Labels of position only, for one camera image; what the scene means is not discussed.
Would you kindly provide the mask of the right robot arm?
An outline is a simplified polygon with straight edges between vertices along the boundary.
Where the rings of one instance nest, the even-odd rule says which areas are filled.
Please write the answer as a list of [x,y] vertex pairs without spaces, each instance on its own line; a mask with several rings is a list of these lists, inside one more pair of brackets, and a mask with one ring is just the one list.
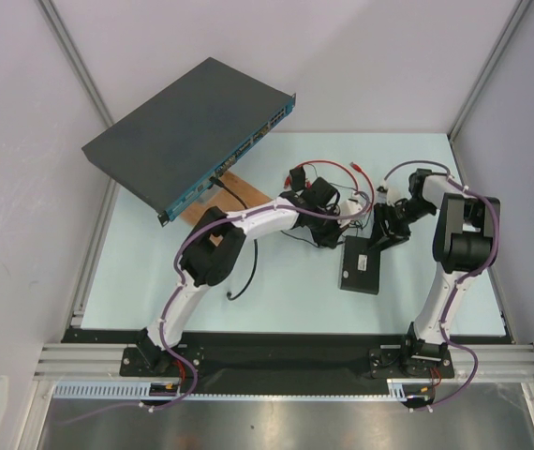
[[378,187],[369,251],[381,253],[404,244],[411,224],[428,215],[438,217],[432,244],[435,277],[395,361],[408,376],[418,377],[443,365],[452,320],[466,291],[496,260],[500,202],[428,169],[409,176],[408,192],[408,199],[393,200],[385,181]]

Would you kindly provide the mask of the small black network switch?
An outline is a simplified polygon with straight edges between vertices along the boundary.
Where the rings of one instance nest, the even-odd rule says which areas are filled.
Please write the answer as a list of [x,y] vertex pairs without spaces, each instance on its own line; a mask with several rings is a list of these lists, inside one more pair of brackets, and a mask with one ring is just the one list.
[[378,295],[380,254],[370,239],[348,236],[343,246],[339,288],[348,292]]

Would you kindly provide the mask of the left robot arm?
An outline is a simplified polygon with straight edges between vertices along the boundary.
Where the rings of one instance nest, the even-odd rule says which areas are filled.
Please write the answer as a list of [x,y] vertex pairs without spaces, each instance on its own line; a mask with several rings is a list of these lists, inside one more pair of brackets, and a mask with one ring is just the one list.
[[154,375],[168,372],[173,349],[206,292],[230,276],[248,241],[296,228],[307,228],[315,244],[335,248],[357,202],[340,202],[340,193],[319,177],[310,187],[282,192],[274,200],[226,213],[216,206],[203,213],[173,261],[176,287],[158,319],[136,341],[141,364]]

